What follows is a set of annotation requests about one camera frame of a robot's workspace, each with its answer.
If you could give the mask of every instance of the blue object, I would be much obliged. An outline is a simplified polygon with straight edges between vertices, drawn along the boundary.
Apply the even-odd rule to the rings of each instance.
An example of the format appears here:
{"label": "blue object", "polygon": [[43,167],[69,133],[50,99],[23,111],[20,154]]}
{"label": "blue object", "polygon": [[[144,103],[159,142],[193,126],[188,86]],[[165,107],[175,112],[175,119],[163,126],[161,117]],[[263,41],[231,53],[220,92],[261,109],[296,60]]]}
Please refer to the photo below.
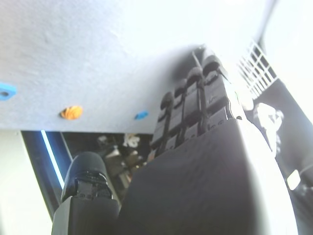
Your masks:
{"label": "blue object", "polygon": [[135,116],[135,120],[142,120],[142,119],[144,119],[147,115],[149,115],[149,112],[148,112],[148,111],[142,111],[142,112],[138,113],[138,114]]}
{"label": "blue object", "polygon": [[16,88],[14,86],[0,83],[0,100],[8,100],[16,94]]}

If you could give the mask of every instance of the light strip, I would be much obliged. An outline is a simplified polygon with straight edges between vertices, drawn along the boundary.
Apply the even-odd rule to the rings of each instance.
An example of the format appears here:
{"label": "light strip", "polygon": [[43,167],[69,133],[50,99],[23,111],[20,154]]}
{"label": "light strip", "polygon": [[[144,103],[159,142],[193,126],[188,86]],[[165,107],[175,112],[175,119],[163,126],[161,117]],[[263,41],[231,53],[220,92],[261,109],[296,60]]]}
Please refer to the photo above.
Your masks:
{"label": "light strip", "polygon": [[55,171],[55,173],[56,173],[56,175],[58,177],[58,180],[60,182],[61,188],[63,189],[64,188],[64,180],[62,178],[62,175],[61,175],[60,169],[58,167],[57,161],[55,160],[54,154],[52,152],[51,145],[49,143],[47,134],[45,133],[44,130],[41,130],[41,134],[43,136],[43,139],[44,139],[44,142],[45,142],[45,146],[46,146],[46,148],[48,150],[48,154],[49,154],[49,157],[51,159],[54,171]]}

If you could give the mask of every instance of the white grid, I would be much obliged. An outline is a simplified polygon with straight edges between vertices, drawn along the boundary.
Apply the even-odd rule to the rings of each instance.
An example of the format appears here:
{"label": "white grid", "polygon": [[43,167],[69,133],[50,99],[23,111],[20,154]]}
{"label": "white grid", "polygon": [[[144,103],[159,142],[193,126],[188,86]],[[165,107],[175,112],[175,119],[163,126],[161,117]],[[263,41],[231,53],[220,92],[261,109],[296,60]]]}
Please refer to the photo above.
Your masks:
{"label": "white grid", "polygon": [[260,47],[254,41],[251,41],[237,65],[239,73],[245,80],[253,99],[259,97],[277,79],[277,76],[273,77],[269,72],[271,66]]}

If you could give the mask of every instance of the wire rack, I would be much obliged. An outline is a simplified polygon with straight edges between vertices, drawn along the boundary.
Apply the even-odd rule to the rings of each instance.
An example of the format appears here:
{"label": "wire rack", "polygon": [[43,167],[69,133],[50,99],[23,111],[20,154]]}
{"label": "wire rack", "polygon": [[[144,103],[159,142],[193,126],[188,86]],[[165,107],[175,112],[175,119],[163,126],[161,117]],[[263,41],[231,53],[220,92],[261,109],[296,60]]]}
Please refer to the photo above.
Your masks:
{"label": "wire rack", "polygon": [[251,41],[237,65],[253,99],[258,98],[277,79],[263,51],[254,41]]}

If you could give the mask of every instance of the orange object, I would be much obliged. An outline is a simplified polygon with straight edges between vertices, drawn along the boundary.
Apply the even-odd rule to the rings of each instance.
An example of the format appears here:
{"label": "orange object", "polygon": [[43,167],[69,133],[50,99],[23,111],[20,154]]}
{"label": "orange object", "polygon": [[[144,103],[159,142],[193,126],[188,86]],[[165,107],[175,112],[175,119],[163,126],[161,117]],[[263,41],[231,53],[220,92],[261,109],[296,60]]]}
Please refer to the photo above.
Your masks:
{"label": "orange object", "polygon": [[74,120],[79,118],[82,114],[83,108],[81,106],[71,106],[61,112],[61,117],[67,120]]}

